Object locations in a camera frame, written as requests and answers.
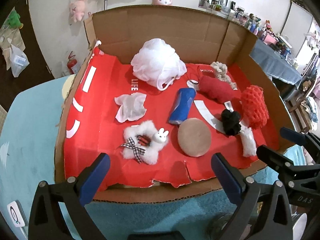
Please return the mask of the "white fluffy strip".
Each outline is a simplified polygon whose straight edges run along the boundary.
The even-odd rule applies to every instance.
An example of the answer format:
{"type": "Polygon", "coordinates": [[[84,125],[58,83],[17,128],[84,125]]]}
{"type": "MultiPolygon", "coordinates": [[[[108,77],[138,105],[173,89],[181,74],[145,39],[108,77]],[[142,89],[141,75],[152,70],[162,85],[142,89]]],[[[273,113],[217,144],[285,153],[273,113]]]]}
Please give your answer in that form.
{"type": "Polygon", "coordinates": [[[242,126],[240,131],[240,138],[243,147],[244,157],[256,156],[257,146],[255,143],[254,135],[252,129],[246,126],[242,126]]]}

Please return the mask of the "red mesh net sponge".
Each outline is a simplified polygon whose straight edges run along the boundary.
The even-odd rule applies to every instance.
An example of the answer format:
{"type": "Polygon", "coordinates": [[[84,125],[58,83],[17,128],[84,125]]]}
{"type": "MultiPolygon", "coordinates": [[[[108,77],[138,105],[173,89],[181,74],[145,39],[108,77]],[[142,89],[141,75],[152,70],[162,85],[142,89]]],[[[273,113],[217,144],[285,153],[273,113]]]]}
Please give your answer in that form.
{"type": "Polygon", "coordinates": [[[250,128],[259,129],[267,124],[269,112],[261,87],[256,85],[248,86],[241,94],[241,103],[250,128]]]}

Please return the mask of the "black scrunchie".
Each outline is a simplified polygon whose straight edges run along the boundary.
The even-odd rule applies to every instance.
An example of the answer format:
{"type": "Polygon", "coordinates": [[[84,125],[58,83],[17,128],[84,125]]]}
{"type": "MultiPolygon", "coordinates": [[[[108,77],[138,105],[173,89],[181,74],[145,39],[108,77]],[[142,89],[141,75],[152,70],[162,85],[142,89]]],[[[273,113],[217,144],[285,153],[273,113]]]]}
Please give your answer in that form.
{"type": "Polygon", "coordinates": [[[228,136],[238,135],[241,131],[240,125],[240,113],[237,111],[230,111],[224,109],[221,113],[221,121],[223,125],[223,130],[228,136]]]}

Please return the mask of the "round beige powder puff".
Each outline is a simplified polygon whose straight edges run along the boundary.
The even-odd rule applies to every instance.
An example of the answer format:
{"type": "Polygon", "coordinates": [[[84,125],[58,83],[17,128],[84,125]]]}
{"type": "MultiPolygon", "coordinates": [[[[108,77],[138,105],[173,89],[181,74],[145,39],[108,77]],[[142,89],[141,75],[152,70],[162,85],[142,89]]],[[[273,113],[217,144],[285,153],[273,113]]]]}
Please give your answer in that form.
{"type": "Polygon", "coordinates": [[[189,118],[178,128],[178,144],[181,150],[190,157],[205,155],[212,144],[209,127],[198,118],[189,118]]]}

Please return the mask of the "red fuzzy soft object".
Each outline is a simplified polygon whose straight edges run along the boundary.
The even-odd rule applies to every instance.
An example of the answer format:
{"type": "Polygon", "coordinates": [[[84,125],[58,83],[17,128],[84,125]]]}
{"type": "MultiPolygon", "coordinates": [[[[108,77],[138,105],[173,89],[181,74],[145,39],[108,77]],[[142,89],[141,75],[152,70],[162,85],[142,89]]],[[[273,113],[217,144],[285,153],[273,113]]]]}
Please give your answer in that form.
{"type": "Polygon", "coordinates": [[[200,78],[199,92],[219,104],[240,100],[240,94],[233,90],[228,83],[206,75],[200,78]]]}

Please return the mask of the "beige crochet scrunchie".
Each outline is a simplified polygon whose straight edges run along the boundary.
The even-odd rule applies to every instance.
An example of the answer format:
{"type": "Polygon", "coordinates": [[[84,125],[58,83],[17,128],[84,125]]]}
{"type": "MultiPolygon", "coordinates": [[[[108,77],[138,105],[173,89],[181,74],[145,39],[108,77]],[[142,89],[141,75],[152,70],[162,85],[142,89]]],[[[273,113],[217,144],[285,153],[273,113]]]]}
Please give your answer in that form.
{"type": "Polygon", "coordinates": [[[213,62],[210,64],[213,69],[214,76],[220,81],[228,83],[233,90],[237,90],[236,83],[228,76],[228,68],[224,63],[213,62]]]}

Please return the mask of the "blue sponge roll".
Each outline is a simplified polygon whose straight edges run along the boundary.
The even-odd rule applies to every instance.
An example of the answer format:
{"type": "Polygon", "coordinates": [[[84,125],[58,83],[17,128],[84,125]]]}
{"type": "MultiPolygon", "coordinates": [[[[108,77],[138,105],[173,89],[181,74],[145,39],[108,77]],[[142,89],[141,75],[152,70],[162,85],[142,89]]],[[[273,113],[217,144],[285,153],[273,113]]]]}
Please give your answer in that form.
{"type": "Polygon", "coordinates": [[[187,120],[195,96],[196,90],[193,88],[180,88],[178,90],[174,108],[169,116],[170,124],[180,125],[187,120]]]}

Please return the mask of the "white fluffy bunny hair clip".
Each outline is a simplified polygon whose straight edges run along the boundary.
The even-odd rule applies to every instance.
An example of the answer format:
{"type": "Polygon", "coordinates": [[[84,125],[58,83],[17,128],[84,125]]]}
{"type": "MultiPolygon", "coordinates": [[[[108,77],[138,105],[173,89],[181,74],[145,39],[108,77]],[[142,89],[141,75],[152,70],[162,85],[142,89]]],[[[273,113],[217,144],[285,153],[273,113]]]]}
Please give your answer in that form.
{"type": "Polygon", "coordinates": [[[124,129],[124,143],[121,144],[124,159],[137,163],[157,164],[159,152],[169,142],[169,131],[157,129],[151,120],[124,129]]]}

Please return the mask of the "white tissue cloth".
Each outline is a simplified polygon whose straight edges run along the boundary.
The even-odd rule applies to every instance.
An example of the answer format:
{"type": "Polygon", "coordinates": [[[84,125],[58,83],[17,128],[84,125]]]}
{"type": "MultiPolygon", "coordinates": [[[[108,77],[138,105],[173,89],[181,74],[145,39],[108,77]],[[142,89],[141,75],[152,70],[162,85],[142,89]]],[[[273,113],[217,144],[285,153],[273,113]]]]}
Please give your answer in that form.
{"type": "Polygon", "coordinates": [[[136,121],[146,114],[144,102],[146,94],[135,92],[131,95],[123,94],[114,98],[115,103],[119,106],[116,114],[116,120],[119,123],[126,121],[136,121]]]}

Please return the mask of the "white mesh bath pouf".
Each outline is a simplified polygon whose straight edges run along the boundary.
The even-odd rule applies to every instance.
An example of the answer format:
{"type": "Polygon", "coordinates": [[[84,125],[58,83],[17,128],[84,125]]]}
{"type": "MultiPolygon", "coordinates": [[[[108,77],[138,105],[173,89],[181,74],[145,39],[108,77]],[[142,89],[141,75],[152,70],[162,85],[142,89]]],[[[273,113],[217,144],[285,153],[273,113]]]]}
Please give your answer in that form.
{"type": "Polygon", "coordinates": [[[163,39],[146,41],[131,61],[133,75],[157,88],[166,90],[187,72],[175,49],[163,39]]]}

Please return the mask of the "wooden chair with clothes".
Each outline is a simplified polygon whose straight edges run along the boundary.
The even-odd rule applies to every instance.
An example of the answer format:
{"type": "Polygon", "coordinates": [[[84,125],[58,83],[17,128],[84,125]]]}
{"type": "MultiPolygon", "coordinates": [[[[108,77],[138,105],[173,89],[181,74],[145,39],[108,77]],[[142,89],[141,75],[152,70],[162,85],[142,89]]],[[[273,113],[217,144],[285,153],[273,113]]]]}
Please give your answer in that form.
{"type": "Polygon", "coordinates": [[[287,103],[295,129],[298,132],[317,133],[317,129],[319,129],[319,107],[317,100],[312,96],[315,86],[316,79],[305,80],[287,103]]]}

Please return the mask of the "white wardrobe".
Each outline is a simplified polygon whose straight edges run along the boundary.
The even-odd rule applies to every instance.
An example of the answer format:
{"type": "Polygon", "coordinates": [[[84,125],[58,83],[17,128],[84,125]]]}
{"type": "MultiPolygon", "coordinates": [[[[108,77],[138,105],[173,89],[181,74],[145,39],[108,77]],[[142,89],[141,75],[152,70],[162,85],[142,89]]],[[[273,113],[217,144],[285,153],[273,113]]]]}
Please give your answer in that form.
{"type": "Polygon", "coordinates": [[[305,35],[309,32],[313,16],[300,5],[291,2],[284,26],[280,32],[281,36],[287,38],[291,46],[291,53],[296,57],[305,41],[305,35]]]}

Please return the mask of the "cardboard box red lining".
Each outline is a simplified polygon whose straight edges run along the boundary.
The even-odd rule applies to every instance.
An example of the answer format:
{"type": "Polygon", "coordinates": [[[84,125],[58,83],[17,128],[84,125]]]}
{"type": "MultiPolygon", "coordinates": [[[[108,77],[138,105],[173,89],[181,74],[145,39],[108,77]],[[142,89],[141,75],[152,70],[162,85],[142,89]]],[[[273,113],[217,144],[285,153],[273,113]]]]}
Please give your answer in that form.
{"type": "Polygon", "coordinates": [[[214,61],[226,64],[236,82],[232,99],[236,111],[242,110],[240,97],[248,86],[263,89],[269,119],[254,130],[256,144],[278,152],[291,146],[279,131],[293,128],[293,121],[277,88],[251,58],[258,38],[244,27],[199,10],[155,5],[97,12],[84,25],[90,53],[65,100],[55,146],[55,181],[78,176],[99,154],[106,153],[111,159],[110,171],[94,200],[161,203],[218,190],[220,184],[210,164],[216,152],[244,175],[263,169],[264,163],[256,157],[244,157],[239,136],[224,135],[220,114],[225,106],[201,93],[196,94],[188,116],[201,120],[210,130],[210,149],[201,157],[190,157],[178,144],[178,127],[169,122],[178,91],[203,75],[212,76],[210,64],[214,61]],[[164,91],[136,78],[130,64],[153,38],[171,45],[187,66],[187,72],[164,91]],[[141,122],[118,122],[115,98],[133,93],[146,95],[142,120],[169,133],[154,165],[123,157],[125,129],[141,122]]]}

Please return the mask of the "green plush toy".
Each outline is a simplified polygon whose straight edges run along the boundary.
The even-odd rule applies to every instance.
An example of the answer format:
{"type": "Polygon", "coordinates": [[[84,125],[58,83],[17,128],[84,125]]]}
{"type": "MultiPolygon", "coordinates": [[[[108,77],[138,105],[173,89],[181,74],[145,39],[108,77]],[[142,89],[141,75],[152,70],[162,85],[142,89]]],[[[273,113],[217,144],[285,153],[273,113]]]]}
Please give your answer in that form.
{"type": "Polygon", "coordinates": [[[8,16],[7,23],[12,29],[23,28],[23,23],[20,22],[20,15],[16,12],[16,10],[12,10],[10,15],[8,16]]]}

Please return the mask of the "pink bunny plush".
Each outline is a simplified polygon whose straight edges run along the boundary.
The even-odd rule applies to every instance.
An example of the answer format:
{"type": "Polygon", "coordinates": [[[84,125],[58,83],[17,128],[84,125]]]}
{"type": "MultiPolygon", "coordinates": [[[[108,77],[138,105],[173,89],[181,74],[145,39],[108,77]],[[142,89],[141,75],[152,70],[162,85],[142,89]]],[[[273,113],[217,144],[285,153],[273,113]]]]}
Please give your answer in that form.
{"type": "Polygon", "coordinates": [[[69,5],[69,13],[72,22],[81,22],[86,12],[87,0],[76,0],[69,5]]]}

